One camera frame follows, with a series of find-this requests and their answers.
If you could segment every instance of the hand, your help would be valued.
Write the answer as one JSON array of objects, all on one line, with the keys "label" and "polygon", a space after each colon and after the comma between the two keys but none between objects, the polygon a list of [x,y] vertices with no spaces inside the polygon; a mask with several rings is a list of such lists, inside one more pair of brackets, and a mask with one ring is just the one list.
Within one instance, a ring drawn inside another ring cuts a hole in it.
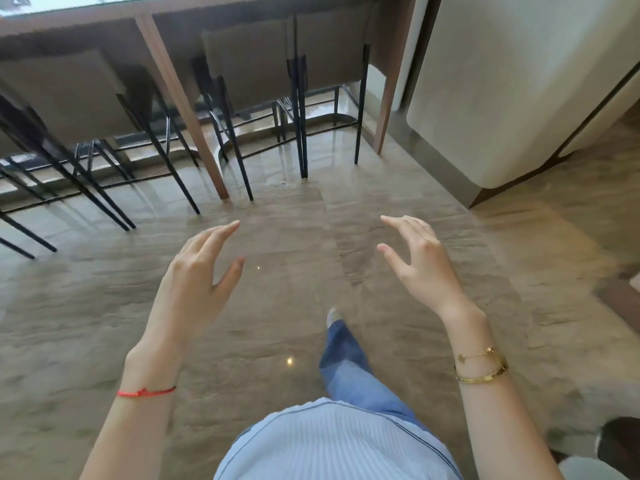
[{"label": "hand", "polygon": [[225,241],[239,226],[235,221],[213,227],[185,243],[160,283],[141,342],[186,352],[190,341],[217,318],[240,280],[244,258],[236,258],[216,285],[213,268]]},{"label": "hand", "polygon": [[471,304],[462,290],[447,250],[430,225],[411,216],[380,216],[380,220],[396,229],[409,245],[411,264],[405,263],[386,244],[379,244],[378,250],[416,300],[442,319],[461,305]]}]

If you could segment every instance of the striped shirt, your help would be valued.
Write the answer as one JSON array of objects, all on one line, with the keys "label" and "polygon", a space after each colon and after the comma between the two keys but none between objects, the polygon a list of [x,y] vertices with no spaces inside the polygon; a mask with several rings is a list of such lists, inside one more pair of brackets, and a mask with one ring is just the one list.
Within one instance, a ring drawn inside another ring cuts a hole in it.
[{"label": "striped shirt", "polygon": [[327,398],[272,413],[242,434],[214,480],[462,480],[435,436]]}]

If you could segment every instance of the red string bracelet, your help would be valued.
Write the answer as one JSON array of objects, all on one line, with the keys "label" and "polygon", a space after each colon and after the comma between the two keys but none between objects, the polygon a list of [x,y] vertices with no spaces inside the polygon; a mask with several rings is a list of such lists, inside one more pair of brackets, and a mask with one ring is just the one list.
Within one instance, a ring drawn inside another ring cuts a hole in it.
[{"label": "red string bracelet", "polygon": [[175,386],[171,389],[165,389],[164,391],[148,391],[146,387],[142,387],[142,389],[137,392],[118,391],[118,395],[120,397],[153,397],[156,395],[170,394],[173,391],[175,391]]}]

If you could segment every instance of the bracelet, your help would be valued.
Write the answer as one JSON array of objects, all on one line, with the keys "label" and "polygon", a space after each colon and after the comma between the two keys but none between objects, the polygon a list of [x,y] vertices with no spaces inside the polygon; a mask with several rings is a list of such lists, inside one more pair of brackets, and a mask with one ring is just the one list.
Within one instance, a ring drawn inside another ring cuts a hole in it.
[{"label": "bracelet", "polygon": [[165,389],[162,391],[149,391],[147,390],[146,387],[142,387],[142,389],[140,389],[137,392],[118,391],[118,396],[120,397],[154,397],[156,395],[170,394],[173,391],[175,391],[175,386],[173,386],[171,389]]},{"label": "bracelet", "polygon": [[464,363],[468,358],[472,358],[472,357],[482,357],[483,355],[491,355],[492,353],[495,352],[495,347],[487,347],[486,350],[480,354],[475,354],[475,355],[458,355],[456,357],[456,359],[458,359],[458,362],[460,363]]},{"label": "bracelet", "polygon": [[483,382],[490,382],[496,379],[496,377],[503,375],[508,370],[509,370],[509,364],[505,359],[502,359],[502,365],[500,366],[500,369],[498,369],[492,374],[489,374],[487,376],[481,376],[481,377],[473,377],[473,378],[458,376],[458,380],[460,382],[464,382],[464,384],[480,384]]}]

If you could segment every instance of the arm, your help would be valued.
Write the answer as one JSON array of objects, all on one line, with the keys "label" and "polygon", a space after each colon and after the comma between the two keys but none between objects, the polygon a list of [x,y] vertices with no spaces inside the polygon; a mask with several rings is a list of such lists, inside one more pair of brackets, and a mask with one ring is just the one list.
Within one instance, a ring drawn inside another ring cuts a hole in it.
[{"label": "arm", "polygon": [[[127,354],[121,390],[159,391],[175,386],[190,341],[219,315],[242,274],[244,259],[238,258],[213,285],[213,265],[238,226],[236,221],[199,233],[173,259],[147,328]],[[158,478],[173,396],[117,397],[80,479]]]},{"label": "arm", "polygon": [[[485,314],[466,297],[446,249],[431,227],[414,217],[382,216],[409,245],[411,264],[386,244],[378,250],[418,301],[442,320],[454,356],[474,355],[496,346]],[[456,364],[462,377],[479,377],[499,368],[491,356]],[[562,480],[544,439],[506,372],[482,384],[460,383],[468,432],[483,480]]]}]

